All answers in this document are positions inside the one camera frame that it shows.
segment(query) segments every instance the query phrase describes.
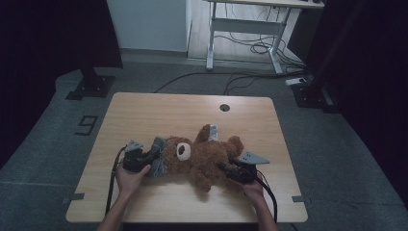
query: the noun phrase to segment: teddy bear nose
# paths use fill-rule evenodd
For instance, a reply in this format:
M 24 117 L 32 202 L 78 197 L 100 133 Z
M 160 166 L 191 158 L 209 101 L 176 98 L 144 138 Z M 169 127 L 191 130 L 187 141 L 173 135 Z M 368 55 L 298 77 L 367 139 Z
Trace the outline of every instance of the teddy bear nose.
M 177 158 L 180 161 L 187 161 L 191 156 L 191 147 L 188 143 L 180 142 L 177 144 Z

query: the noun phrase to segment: brown teddy bear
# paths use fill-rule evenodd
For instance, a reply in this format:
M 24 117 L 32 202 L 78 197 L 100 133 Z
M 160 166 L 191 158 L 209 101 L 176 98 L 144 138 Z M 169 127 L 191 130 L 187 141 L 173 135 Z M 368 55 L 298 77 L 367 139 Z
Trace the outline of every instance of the brown teddy bear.
M 188 174 L 192 183 L 200 190 L 209 192 L 216 181 L 222 181 L 228 189 L 239 187 L 227 179 L 218 163 L 228 164 L 228 157 L 238 157 L 243 151 L 239 137 L 228 141 L 209 141 L 210 124 L 204 125 L 194 142 L 187 138 L 170 137 L 163 150 L 163 158 L 168 174 Z

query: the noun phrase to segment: wooden table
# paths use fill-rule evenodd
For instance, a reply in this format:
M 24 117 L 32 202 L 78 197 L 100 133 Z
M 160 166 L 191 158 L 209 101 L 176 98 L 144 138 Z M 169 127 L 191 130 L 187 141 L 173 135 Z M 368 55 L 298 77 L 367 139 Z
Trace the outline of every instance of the wooden table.
M 210 43 L 207 50 L 207 63 L 206 68 L 208 70 L 213 69 L 214 62 L 214 32 L 235 32 L 235 33 L 247 33 L 257 35 L 269 35 L 276 36 L 274 44 L 270 47 L 268 53 L 272 60 L 273 67 L 277 74 L 282 74 L 282 68 L 280 65 L 280 59 L 277 55 L 277 49 L 282 39 L 283 33 L 288 22 L 289 15 L 292 8 L 300 9 L 322 9 L 324 4 L 320 1 L 314 3 L 312 0 L 300 1 L 300 0 L 206 0 L 213 3 L 213 14 L 211 17 L 210 26 Z M 242 20 L 234 18 L 219 18 L 216 16 L 217 3 L 232 3 L 232 4 L 245 4 L 245 5 L 261 5 L 271 7 L 285 7 L 286 13 L 282 21 L 260 21 L 260 20 Z
M 230 111 L 223 112 L 220 105 Z M 265 97 L 117 93 L 112 99 L 89 155 L 76 193 L 66 213 L 71 222 L 103 219 L 112 165 L 117 151 L 129 140 L 141 141 L 148 150 L 156 136 L 195 139 L 204 124 L 217 124 L 218 140 L 240 136 L 245 151 L 270 160 L 258 169 L 266 176 L 278 203 L 278 221 L 307 219 L 291 158 L 282 135 L 272 100 Z M 117 198 L 115 186 L 113 201 Z M 272 201 L 265 192 L 271 211 Z M 222 185 L 209 193 L 196 190 L 185 175 L 145 178 L 136 198 L 129 204 L 125 222 L 228 223 L 256 222 L 249 201 Z

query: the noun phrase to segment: wall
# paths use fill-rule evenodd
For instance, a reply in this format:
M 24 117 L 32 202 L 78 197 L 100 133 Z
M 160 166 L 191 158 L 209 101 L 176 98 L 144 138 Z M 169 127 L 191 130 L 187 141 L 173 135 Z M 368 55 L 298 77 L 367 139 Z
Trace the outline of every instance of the wall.
M 191 0 L 108 0 L 120 48 L 187 52 Z

